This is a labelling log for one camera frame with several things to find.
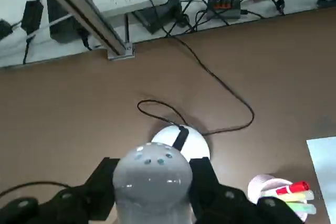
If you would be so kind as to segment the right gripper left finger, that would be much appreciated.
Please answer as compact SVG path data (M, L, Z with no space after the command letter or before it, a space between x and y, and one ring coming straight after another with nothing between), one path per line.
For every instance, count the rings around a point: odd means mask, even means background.
M35 197L19 197L1 207L1 223L89 223L107 220L116 197L112 183L118 158L105 157L82 185L71 187L52 181L19 184L1 192L38 185L62 188L49 201L40 204Z

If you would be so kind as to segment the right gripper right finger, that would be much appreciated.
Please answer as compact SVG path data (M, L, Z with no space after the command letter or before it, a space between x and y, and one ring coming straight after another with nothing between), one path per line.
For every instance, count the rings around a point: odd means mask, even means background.
M220 184L209 158L191 159L189 165L192 182L188 196L196 223L302 223L278 198L263 197L254 204L242 190Z

